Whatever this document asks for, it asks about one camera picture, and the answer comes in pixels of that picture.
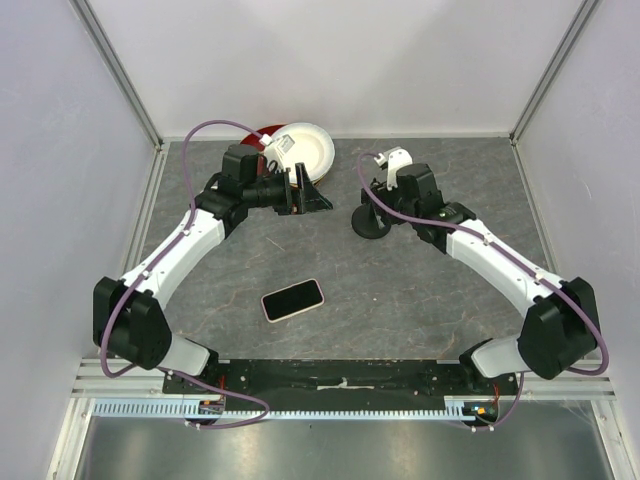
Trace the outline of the black phone stand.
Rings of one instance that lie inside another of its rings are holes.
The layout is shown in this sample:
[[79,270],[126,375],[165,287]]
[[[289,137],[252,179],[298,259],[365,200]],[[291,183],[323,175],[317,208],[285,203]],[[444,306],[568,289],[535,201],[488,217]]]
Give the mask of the black phone stand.
[[360,205],[351,215],[351,227],[360,237],[377,240],[390,232],[391,223],[386,213],[380,210],[364,191],[361,191]]

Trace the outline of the pink smartphone black screen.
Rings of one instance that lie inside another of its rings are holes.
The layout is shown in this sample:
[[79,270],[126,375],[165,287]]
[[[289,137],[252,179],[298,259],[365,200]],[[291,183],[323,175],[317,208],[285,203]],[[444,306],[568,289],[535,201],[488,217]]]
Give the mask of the pink smartphone black screen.
[[292,284],[261,298],[266,320],[277,323],[317,308],[325,302],[324,293],[316,279]]

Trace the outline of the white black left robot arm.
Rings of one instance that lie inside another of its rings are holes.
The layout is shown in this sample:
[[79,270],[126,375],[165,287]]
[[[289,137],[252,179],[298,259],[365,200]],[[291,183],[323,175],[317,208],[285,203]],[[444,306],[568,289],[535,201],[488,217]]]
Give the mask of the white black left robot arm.
[[[118,279],[102,278],[93,292],[93,341],[101,354],[133,367],[185,373],[185,382],[208,393],[219,382],[216,352],[173,333],[164,309],[177,287],[253,208],[281,216],[332,209],[303,164],[292,172],[260,173],[265,157],[254,147],[230,146],[222,167],[191,201],[176,229],[137,267]],[[292,186],[290,176],[296,178]]]

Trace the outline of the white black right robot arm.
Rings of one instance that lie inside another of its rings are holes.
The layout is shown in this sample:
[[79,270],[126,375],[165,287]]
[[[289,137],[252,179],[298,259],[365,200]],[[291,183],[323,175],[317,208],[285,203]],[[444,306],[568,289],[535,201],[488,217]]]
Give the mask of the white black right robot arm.
[[523,318],[519,334],[480,342],[461,357],[458,381],[477,394],[495,377],[532,372],[551,380],[598,351],[604,373],[610,355],[602,336],[593,287],[576,277],[567,281],[529,261],[496,237],[464,205],[442,199],[433,172],[409,161],[389,171],[384,182],[363,182],[352,227],[368,239],[385,236],[392,225],[409,224],[418,237],[465,264],[496,288]]

